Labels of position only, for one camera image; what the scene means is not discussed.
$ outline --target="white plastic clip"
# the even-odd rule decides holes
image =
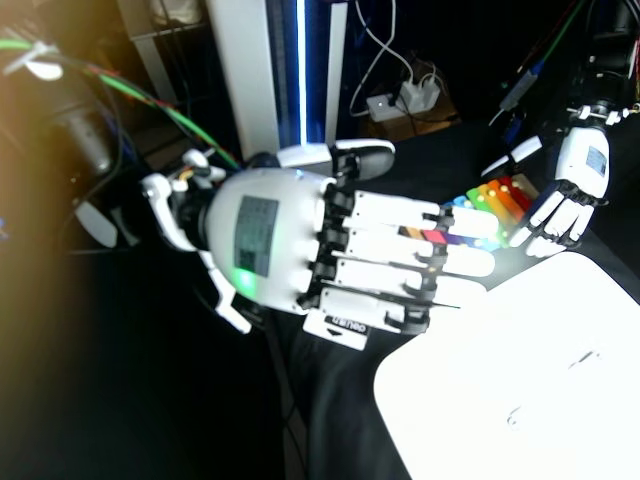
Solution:
[[[37,41],[33,44],[33,48],[31,50],[29,50],[24,55],[21,55],[20,57],[16,58],[13,62],[11,62],[6,67],[4,67],[4,69],[2,70],[2,73],[5,76],[11,75],[12,73],[15,73],[18,70],[20,70],[27,63],[35,60],[36,58],[42,55],[46,55],[47,53],[52,53],[57,51],[58,50],[56,49],[56,47],[53,47],[51,45],[46,45],[43,42]]]

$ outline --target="green indicator light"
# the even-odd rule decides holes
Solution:
[[[233,273],[233,283],[236,289],[250,299],[256,294],[256,275],[242,269],[236,269]]]

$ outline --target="green cable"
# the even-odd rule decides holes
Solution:
[[[556,47],[560,43],[560,40],[562,40],[562,37],[564,37],[564,34],[567,32],[567,30],[571,26],[571,23],[573,23],[573,20],[576,18],[576,15],[578,15],[580,10],[582,10],[582,6],[585,3],[586,3],[586,0],[581,0],[581,2],[578,4],[578,6],[575,8],[575,10],[571,13],[571,16],[567,19],[567,22],[562,27],[562,30],[560,30],[560,32],[558,33],[558,36],[556,37],[556,39],[553,41],[553,43],[549,47],[549,50],[547,51],[545,56],[542,57],[542,62],[543,63],[545,63],[549,59],[549,57],[551,56],[553,51],[556,49]]]
[[[24,40],[0,38],[0,50],[31,50],[32,48],[33,48],[33,44]],[[125,83],[119,81],[117,78],[114,78],[110,75],[97,74],[97,77],[104,84],[108,85],[109,87],[115,90],[118,90],[121,93],[124,93],[125,95],[129,95],[143,103],[148,104],[150,102],[153,106],[163,108],[169,114],[169,116],[173,118],[176,122],[179,122],[181,125],[191,130],[193,133],[198,135],[205,142],[207,142],[209,145],[215,148],[216,153],[218,153],[218,155],[220,155],[225,160],[225,162],[227,162],[231,167],[236,169],[240,168],[240,166],[233,159],[233,157],[228,152],[226,152],[222,147],[220,147],[218,142],[216,142],[213,137],[211,137],[201,127],[195,124],[191,119],[185,117],[177,110],[159,105],[158,101],[153,97],[147,97],[147,95],[141,93],[135,88],[130,87],[129,85],[126,85]]]

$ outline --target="robotic hand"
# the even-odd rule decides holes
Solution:
[[[636,2],[593,0],[588,15],[592,35],[588,54],[574,78],[567,108],[567,128],[558,155],[555,180],[542,192],[509,239],[525,242],[530,256],[546,257],[578,245],[595,207],[606,205],[609,184],[609,143],[606,131],[631,112],[633,74],[638,53],[640,6]],[[483,177],[500,176],[540,148],[534,137],[503,157]]]
[[[307,332],[361,350],[372,328],[424,332],[431,314],[482,294],[472,278],[494,268],[486,251],[400,235],[409,227],[488,238],[498,229],[493,215],[345,188],[350,180],[384,173],[394,154],[393,145],[380,140],[331,149],[306,145],[280,152],[278,163],[331,168],[333,176],[255,168],[234,175],[215,194],[195,184],[184,192],[180,180],[159,174],[143,184],[166,238],[176,248],[201,252],[220,292],[216,310],[237,328],[250,325],[235,308],[236,293],[306,315]],[[210,176],[202,168],[206,159],[198,158],[192,151],[185,163],[199,163]],[[186,200],[172,211],[168,199],[179,196]]]

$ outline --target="colorful xylophone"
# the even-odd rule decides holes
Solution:
[[[538,197],[538,191],[529,179],[522,174],[513,177],[502,177],[492,180],[467,191],[453,201],[443,206],[473,208],[493,213],[500,222],[498,233],[493,239],[470,239],[458,237],[446,232],[435,230],[420,231],[406,229],[409,236],[428,240],[437,244],[469,245],[492,252],[499,248],[508,248],[508,237],[513,229],[525,216],[533,201]]]

